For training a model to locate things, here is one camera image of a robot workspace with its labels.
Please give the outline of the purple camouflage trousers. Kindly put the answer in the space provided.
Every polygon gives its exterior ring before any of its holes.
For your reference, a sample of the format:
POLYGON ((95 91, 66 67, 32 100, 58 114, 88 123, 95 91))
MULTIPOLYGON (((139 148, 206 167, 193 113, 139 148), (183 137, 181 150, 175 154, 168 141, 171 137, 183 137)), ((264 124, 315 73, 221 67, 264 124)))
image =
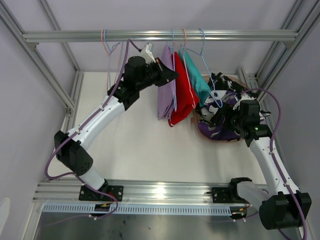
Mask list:
POLYGON ((217 90, 198 106, 194 111, 195 126, 200 135, 213 142, 234 142, 241 140, 241 136, 225 126, 229 116, 227 110, 237 110, 241 100, 251 97, 234 90, 217 90))

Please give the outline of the lilac trousers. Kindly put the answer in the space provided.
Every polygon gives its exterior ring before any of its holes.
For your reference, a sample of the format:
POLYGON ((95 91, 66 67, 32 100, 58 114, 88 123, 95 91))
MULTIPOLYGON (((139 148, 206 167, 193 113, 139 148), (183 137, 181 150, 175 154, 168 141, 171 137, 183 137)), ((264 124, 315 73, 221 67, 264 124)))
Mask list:
MULTIPOLYGON (((168 44, 164 46, 161 62, 170 70, 173 68, 172 51, 168 44)), ((175 109, 176 86, 175 80, 161 86, 157 91, 157 117, 158 119, 170 119, 175 109)))

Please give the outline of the black white patterned trousers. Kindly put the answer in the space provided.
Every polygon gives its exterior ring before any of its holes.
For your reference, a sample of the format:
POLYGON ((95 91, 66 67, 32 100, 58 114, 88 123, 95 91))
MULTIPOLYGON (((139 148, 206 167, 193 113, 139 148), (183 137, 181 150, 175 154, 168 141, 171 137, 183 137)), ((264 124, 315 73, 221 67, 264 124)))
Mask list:
MULTIPOLYGON (((212 72, 211 77, 215 83, 215 89, 220 95, 221 100, 225 103, 228 100, 233 100, 237 103, 240 101, 242 95, 246 95, 251 100, 255 100, 258 97, 258 94, 253 91, 244 93, 244 91, 248 90, 248 86, 237 78, 225 75, 222 72, 217 74, 212 72)), ((212 89, 211 83, 208 82, 209 76, 204 75, 203 78, 208 83, 210 89, 212 89)))

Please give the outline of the light blue wire hanger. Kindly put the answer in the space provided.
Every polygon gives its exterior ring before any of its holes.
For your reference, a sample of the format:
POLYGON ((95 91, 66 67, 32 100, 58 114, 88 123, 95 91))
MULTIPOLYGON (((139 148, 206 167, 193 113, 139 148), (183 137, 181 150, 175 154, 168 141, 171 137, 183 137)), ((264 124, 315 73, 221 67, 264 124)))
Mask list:
POLYGON ((113 46, 110 46, 107 41, 107 29, 103 29, 101 31, 101 41, 104 46, 104 50, 107 54, 107 89, 109 89, 109 86, 111 84, 111 74, 110 74, 110 65, 111 65, 111 58, 112 53, 117 49, 120 42, 115 43, 113 46))

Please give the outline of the red trousers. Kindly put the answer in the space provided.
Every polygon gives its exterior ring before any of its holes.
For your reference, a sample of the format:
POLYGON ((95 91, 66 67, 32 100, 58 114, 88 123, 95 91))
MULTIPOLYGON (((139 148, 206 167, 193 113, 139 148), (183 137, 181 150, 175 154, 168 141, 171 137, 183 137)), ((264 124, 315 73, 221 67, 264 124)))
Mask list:
POLYGON ((176 111, 173 111, 168 124, 170 127, 177 125, 188 117, 199 103, 199 98, 193 89, 184 66, 177 52, 174 53, 175 71, 179 77, 175 80, 176 85, 176 111))

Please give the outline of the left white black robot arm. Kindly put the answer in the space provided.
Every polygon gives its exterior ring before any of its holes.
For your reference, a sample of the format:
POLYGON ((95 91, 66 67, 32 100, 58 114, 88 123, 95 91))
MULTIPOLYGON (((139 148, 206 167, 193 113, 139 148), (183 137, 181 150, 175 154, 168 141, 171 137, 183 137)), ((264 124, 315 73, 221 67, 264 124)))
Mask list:
POLYGON ((140 91, 155 85, 162 87, 179 74, 159 58, 147 63, 141 56, 130 57, 117 82, 108 90, 103 102, 78 126, 54 136, 56 158, 90 188, 90 195, 101 201, 107 197, 108 183, 94 167, 88 149, 98 135, 123 114, 140 97, 140 91))

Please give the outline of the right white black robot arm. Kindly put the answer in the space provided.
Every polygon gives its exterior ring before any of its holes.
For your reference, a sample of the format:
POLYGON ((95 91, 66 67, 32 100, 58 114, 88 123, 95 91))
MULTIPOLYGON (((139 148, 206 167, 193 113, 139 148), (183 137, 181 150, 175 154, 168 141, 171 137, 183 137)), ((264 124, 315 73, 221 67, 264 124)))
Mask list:
POLYGON ((228 185, 228 198, 250 203, 267 230, 305 228, 311 197, 299 190, 286 171, 269 126, 261 123, 259 103, 242 100, 239 106, 225 104, 218 110, 216 121, 245 140, 267 184, 267 191, 263 191, 248 177, 233 178, 228 185))

